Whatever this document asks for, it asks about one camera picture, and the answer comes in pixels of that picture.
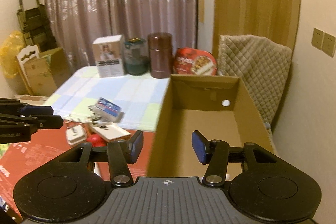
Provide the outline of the white power adapter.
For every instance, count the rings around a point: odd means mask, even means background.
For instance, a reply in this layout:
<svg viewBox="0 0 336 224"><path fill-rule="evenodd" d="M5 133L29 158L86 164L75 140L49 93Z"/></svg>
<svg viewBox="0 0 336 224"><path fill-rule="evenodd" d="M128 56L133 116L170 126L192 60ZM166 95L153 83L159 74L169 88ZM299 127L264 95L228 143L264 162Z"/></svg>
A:
<svg viewBox="0 0 336 224"><path fill-rule="evenodd" d="M66 130L66 140L70 146L77 145L86 139L86 131L81 125L76 125Z"/></svg>

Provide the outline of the red cat figurine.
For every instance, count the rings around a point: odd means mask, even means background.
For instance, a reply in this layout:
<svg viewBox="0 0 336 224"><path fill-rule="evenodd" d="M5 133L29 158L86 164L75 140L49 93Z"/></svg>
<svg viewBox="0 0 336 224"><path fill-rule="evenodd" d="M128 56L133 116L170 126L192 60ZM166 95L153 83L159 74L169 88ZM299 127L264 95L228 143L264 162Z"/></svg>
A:
<svg viewBox="0 0 336 224"><path fill-rule="evenodd" d="M87 137L86 141L90 142L93 147L103 147L106 145L106 141L97 134L91 134Z"/></svg>

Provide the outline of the clear dental floss pick box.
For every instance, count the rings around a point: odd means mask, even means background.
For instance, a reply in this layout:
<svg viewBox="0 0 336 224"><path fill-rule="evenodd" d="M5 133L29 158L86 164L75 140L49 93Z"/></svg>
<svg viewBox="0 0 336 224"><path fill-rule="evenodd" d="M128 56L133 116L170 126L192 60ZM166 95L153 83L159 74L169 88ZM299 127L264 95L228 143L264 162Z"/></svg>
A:
<svg viewBox="0 0 336 224"><path fill-rule="evenodd" d="M117 122L120 118L120 106L100 97L94 104L92 111L102 119L110 122Z"/></svg>

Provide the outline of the red Motul printed mat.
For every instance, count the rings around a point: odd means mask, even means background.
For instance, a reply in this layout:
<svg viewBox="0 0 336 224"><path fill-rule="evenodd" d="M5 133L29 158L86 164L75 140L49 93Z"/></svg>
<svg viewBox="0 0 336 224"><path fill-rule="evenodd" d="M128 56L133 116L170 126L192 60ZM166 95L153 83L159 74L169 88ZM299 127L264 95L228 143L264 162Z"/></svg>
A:
<svg viewBox="0 0 336 224"><path fill-rule="evenodd" d="M15 223L23 221L15 206L13 188L20 178L56 158L70 149L66 141L66 128L56 130L39 130L32 135L31 141L13 144L1 144L1 209L10 216ZM143 131L144 144L138 161L130 165L129 169L134 180L138 176L145 176L154 133ZM108 163L94 164L94 172L104 180L110 181Z"/></svg>

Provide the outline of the cardboard boxes on floor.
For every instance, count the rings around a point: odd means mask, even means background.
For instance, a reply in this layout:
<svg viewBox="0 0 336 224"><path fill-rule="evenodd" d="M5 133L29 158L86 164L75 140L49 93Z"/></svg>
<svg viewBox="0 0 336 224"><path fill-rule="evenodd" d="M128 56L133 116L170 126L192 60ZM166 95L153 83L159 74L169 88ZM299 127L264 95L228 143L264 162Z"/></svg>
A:
<svg viewBox="0 0 336 224"><path fill-rule="evenodd" d="M54 48L25 63L25 71L33 95L52 95L71 76L63 48Z"/></svg>

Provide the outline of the flat white square plate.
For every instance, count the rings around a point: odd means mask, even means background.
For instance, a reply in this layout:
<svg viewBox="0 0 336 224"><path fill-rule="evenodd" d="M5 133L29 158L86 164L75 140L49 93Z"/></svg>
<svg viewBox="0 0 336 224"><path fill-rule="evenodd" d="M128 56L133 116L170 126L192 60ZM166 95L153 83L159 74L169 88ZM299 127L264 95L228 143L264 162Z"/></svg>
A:
<svg viewBox="0 0 336 224"><path fill-rule="evenodd" d="M90 124L89 128L107 142L117 139L129 139L131 137L130 132L126 131L123 128L120 128L114 123L103 125Z"/></svg>

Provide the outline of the white carved chair back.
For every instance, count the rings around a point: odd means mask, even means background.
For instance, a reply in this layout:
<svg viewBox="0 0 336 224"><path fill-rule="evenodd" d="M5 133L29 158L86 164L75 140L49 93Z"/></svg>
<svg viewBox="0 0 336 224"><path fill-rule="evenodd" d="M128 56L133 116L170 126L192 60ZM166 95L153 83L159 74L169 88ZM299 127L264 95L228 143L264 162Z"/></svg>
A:
<svg viewBox="0 0 336 224"><path fill-rule="evenodd" d="M25 63L33 58L39 58L40 49L38 45L26 46L21 49L21 51L15 56L19 74L23 80L23 83L27 89L29 95L33 95L32 88L30 87L29 80L25 71Z"/></svg>

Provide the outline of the yellow plastic bag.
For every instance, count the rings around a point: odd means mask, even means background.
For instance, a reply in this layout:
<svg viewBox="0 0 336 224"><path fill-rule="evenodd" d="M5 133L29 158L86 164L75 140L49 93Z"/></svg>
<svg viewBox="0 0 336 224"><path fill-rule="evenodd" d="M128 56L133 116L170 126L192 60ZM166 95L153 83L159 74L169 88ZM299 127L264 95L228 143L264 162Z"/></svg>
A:
<svg viewBox="0 0 336 224"><path fill-rule="evenodd" d="M3 75L13 79L18 74L16 56L25 47L23 34L13 31L1 45L1 68Z"/></svg>

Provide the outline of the open brown cardboard box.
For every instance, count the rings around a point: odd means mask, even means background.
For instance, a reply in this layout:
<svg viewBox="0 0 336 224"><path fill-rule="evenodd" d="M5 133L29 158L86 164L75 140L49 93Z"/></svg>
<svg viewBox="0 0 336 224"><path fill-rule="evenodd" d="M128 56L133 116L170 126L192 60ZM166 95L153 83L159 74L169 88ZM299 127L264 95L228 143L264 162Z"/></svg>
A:
<svg viewBox="0 0 336 224"><path fill-rule="evenodd" d="M274 152L269 132L243 81L237 77L172 75L147 166L150 177L202 177L191 144L193 131L232 147L256 143Z"/></svg>

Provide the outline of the white humidifier product box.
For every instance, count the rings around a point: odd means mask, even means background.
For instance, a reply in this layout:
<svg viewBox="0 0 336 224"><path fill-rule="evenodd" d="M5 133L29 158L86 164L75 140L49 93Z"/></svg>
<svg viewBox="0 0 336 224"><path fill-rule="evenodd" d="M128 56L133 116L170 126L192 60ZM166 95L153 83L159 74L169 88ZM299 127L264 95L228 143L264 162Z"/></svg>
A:
<svg viewBox="0 0 336 224"><path fill-rule="evenodd" d="M94 40L92 50L100 77L116 77L125 74L122 50L124 41L123 35L104 36Z"/></svg>

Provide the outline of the beige quilted chair cover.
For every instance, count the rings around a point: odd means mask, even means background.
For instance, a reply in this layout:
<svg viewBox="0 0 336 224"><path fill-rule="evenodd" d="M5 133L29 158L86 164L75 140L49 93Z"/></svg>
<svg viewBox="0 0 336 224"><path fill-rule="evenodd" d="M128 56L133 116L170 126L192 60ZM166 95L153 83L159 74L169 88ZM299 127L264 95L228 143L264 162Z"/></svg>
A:
<svg viewBox="0 0 336 224"><path fill-rule="evenodd" d="M285 89L292 50L254 35L221 35L218 74L235 76L245 84L265 124L273 122Z"/></svg>

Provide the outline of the dark green glass jar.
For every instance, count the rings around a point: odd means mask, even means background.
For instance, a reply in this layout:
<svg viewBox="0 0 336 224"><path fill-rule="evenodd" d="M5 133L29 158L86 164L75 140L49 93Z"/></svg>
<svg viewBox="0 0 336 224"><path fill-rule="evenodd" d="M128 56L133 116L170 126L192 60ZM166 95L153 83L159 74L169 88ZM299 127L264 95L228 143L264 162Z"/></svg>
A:
<svg viewBox="0 0 336 224"><path fill-rule="evenodd" d="M149 54L146 41L131 38L124 42L125 67L132 76L140 76L148 71Z"/></svg>

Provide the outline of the red beef rice meal bowl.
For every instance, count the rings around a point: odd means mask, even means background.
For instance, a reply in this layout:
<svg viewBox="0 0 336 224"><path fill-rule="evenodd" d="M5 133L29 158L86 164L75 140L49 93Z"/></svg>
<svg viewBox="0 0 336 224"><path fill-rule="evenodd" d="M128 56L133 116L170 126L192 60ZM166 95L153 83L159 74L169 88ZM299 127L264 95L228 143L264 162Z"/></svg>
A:
<svg viewBox="0 0 336 224"><path fill-rule="evenodd" d="M217 61L207 51L178 48L174 56L173 72L179 75L214 76L217 74Z"/></svg>

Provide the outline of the brown metal thermos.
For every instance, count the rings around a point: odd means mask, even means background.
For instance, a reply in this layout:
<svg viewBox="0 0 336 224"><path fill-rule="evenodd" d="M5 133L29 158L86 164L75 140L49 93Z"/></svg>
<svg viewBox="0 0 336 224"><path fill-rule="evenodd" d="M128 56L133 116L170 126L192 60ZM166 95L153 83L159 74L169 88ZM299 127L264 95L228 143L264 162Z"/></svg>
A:
<svg viewBox="0 0 336 224"><path fill-rule="evenodd" d="M149 34L147 37L150 73L156 79L169 78L173 73L172 35L167 32Z"/></svg>

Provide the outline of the wall socket plates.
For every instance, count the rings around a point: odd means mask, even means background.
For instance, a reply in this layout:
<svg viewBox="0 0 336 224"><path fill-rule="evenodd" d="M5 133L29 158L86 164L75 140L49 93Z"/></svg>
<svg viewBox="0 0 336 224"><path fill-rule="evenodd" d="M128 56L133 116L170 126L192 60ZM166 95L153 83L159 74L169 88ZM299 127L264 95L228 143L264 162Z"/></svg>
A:
<svg viewBox="0 0 336 224"><path fill-rule="evenodd" d="M330 57L334 57L335 54L335 36L323 32L317 28L313 29L313 36L311 45L318 50L321 50Z"/></svg>

